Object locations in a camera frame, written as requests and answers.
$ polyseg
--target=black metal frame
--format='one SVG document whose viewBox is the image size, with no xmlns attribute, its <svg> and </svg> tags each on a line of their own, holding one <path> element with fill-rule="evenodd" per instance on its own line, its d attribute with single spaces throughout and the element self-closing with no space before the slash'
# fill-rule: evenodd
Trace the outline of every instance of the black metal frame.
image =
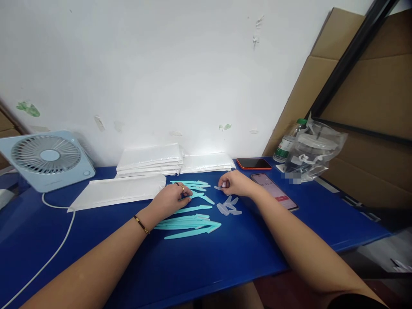
<svg viewBox="0 0 412 309">
<path fill-rule="evenodd" d="M 363 128 L 353 127 L 346 124 L 341 124 L 333 121 L 328 121 L 320 118 L 322 112 L 328 106 L 339 87 L 342 85 L 346 77 L 349 75 L 350 71 L 353 69 L 359 58 L 362 56 L 363 52 L 368 47 L 369 43 L 373 40 L 376 33 L 379 31 L 380 27 L 386 20 L 386 17 L 396 6 L 399 0 L 375 0 L 375 2 L 370 7 L 368 13 L 365 16 L 365 20 L 360 26 L 359 30 L 355 34 L 353 40 L 349 44 L 345 53 L 342 55 L 335 69 L 329 76 L 318 97 L 314 101 L 311 109 L 306 114 L 306 119 L 309 114 L 312 113 L 312 118 L 323 122 L 325 124 L 330 124 L 336 127 L 342 127 L 347 130 L 351 130 L 358 133 L 363 133 L 369 136 L 389 140 L 392 142 L 404 144 L 411 146 L 412 141 L 408 139 L 403 139 L 400 137 L 387 135 L 375 131 L 370 131 Z"/>
<path fill-rule="evenodd" d="M 366 134 L 366 135 L 377 137 L 377 138 L 380 138 L 380 139 L 385 139 L 385 140 L 395 142 L 395 143 L 398 143 L 398 144 L 403 144 L 403 145 L 406 145 L 406 146 L 412 146 L 412 141 L 409 140 L 409 139 L 404 139 L 404 138 L 393 136 L 393 135 L 387 135 L 387 134 L 383 134 L 383 133 L 379 133 L 379 132 L 375 132 L 375 131 L 370 131 L 370 130 L 362 129 L 362 128 L 359 128 L 359 127 L 353 127 L 353 126 L 350 126 L 350 125 L 347 125 L 347 124 L 341 124 L 339 122 L 333 122 L 333 121 L 325 120 L 325 119 L 322 119 L 322 118 L 319 118 L 319 117 L 312 117 L 312 119 L 316 120 L 316 121 L 319 121 L 319 122 L 322 122 L 324 124 L 330 125 L 330 126 L 340 127 L 340 128 L 347 129 L 347 130 L 350 130 L 350 131 Z"/>
</svg>

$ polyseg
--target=white cable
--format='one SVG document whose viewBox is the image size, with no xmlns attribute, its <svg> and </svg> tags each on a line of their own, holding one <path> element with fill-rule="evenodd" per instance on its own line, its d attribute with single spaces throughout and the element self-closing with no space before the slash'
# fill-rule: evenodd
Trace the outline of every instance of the white cable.
<svg viewBox="0 0 412 309">
<path fill-rule="evenodd" d="M 44 200 L 44 193 L 43 193 L 43 195 L 42 195 L 42 202 L 43 202 L 45 205 L 47 205 L 47 206 L 49 206 L 49 207 L 52 207 L 52 208 L 68 209 L 68 207 L 59 207 L 59 206 L 50 205 L 49 203 L 47 203 L 47 202 Z M 42 268 L 40 268 L 40 270 L 37 272 L 37 274 L 35 274 L 34 277 L 33 277 L 32 279 L 30 279 L 30 281 L 29 281 L 15 296 L 13 296 L 13 298 L 12 298 L 11 300 L 9 300 L 6 305 L 4 305 L 3 307 L 1 307 L 1 309 L 5 309 L 8 305 L 10 305 L 10 304 L 12 303 L 12 301 L 14 301 L 14 300 L 17 298 L 17 296 L 19 296 L 19 295 L 25 290 L 25 288 L 27 288 L 28 285 L 29 285 L 31 282 L 33 282 L 34 279 L 37 278 L 37 276 L 43 271 L 43 269 L 45 269 L 46 266 L 53 260 L 53 258 L 56 256 L 56 254 L 59 253 L 61 247 L 63 247 L 64 243 L 66 242 L 67 237 L 69 236 L 70 230 L 72 229 L 72 225 L 73 225 L 73 221 L 74 221 L 75 215 L 76 215 L 76 211 L 73 211 L 73 217 L 72 217 L 72 220 L 71 220 L 71 222 L 70 222 L 69 229 L 67 230 L 66 236 L 64 237 L 64 239 L 63 239 L 62 243 L 60 244 L 59 248 L 57 249 L 57 251 L 51 256 L 51 258 L 46 262 L 46 264 L 44 264 L 44 266 L 43 266 Z"/>
</svg>

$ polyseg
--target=black phone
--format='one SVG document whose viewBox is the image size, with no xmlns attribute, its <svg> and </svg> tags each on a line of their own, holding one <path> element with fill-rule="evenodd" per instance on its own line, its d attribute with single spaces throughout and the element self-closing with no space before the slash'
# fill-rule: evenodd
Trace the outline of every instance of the black phone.
<svg viewBox="0 0 412 309">
<path fill-rule="evenodd" d="M 261 158 L 237 158 L 237 163 L 243 170 L 271 170 L 270 164 Z"/>
<path fill-rule="evenodd" d="M 250 178 L 266 189 L 282 206 L 287 210 L 294 211 L 299 209 L 295 204 L 266 174 L 254 174 Z"/>
</svg>

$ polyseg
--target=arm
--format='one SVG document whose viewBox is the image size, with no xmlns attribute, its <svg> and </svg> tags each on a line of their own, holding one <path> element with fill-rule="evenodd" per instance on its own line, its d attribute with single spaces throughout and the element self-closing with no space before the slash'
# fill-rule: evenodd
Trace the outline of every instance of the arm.
<svg viewBox="0 0 412 309">
<path fill-rule="evenodd" d="M 169 185 L 137 213 L 146 229 L 186 206 L 192 195 L 187 187 Z M 91 249 L 69 268 L 31 297 L 21 308 L 103 308 L 123 275 L 146 232 L 134 218 Z"/>
<path fill-rule="evenodd" d="M 315 232 L 276 201 L 263 187 L 235 170 L 223 175 L 225 194 L 251 198 L 291 268 L 326 301 L 346 293 L 382 300 Z"/>
</svg>

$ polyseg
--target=forearm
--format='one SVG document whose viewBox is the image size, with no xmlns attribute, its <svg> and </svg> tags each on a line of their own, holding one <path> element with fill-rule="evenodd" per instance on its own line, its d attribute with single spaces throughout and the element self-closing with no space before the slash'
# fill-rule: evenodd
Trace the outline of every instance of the forearm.
<svg viewBox="0 0 412 309">
<path fill-rule="evenodd" d="M 252 199 L 292 269 L 315 291 L 331 293 L 367 288 L 327 243 L 266 190 L 259 190 Z"/>
<path fill-rule="evenodd" d="M 37 292 L 22 308 L 102 308 L 145 237 L 139 224 L 129 220 Z"/>
</svg>

